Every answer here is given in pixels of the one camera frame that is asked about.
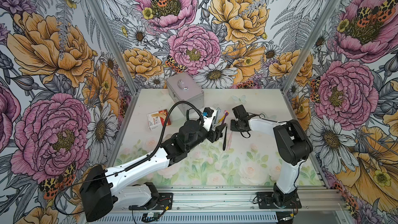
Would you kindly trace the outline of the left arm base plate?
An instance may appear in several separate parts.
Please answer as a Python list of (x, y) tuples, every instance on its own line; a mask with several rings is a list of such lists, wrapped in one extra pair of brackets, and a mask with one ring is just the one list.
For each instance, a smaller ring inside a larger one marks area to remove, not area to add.
[(129, 206), (130, 211), (163, 211), (168, 207), (168, 210), (172, 209), (174, 194), (171, 192), (159, 193), (157, 198), (151, 199), (147, 204), (143, 206), (132, 205)]

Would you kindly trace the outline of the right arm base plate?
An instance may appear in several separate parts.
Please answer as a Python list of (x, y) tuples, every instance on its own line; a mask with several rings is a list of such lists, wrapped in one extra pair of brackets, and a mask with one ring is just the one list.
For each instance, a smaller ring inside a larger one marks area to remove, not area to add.
[(257, 192), (254, 203), (259, 209), (300, 209), (300, 202), (297, 191), (289, 194), (280, 192)]

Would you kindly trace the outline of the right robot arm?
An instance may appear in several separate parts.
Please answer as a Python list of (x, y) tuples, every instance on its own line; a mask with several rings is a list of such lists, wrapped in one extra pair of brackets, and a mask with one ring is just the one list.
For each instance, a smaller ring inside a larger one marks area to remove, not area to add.
[(261, 132), (273, 136), (278, 153), (283, 162), (278, 180), (273, 186), (271, 197), (276, 208), (286, 208), (290, 204), (299, 206), (296, 181), (300, 168), (313, 152), (313, 146), (297, 120), (275, 121), (262, 118), (259, 114), (248, 113), (243, 105), (232, 109), (235, 116), (231, 120), (231, 131), (243, 133)]

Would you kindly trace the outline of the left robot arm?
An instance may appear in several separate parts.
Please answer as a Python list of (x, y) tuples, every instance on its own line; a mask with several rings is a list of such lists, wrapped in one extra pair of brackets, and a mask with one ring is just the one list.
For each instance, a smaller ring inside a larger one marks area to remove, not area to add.
[(212, 127), (210, 119), (201, 125), (196, 120), (188, 120), (168, 140), (161, 143), (157, 151), (148, 156), (117, 167), (93, 167), (79, 192), (84, 213), (88, 222), (106, 216), (116, 206), (145, 206), (152, 208), (159, 194), (152, 183), (134, 186), (132, 193), (125, 193), (125, 187), (146, 175), (166, 169), (185, 159), (188, 153), (202, 142), (215, 142), (222, 138), (225, 124)]

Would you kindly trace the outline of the purple toothbrush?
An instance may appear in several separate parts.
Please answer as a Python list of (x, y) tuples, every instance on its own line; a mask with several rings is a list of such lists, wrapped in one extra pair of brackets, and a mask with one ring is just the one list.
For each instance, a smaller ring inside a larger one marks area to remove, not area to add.
[(228, 117), (229, 112), (228, 111), (224, 111), (223, 117), (220, 119), (221, 123), (224, 124), (226, 118)]

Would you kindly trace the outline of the pink toothbrush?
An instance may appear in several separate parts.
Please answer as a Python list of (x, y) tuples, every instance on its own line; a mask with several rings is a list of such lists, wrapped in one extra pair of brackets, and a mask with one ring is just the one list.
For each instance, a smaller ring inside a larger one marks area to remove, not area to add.
[(233, 132), (231, 132), (231, 133), (229, 134), (229, 137), (228, 137), (228, 140), (227, 140), (226, 150), (229, 150), (230, 147), (231, 147), (232, 137), (233, 137)]

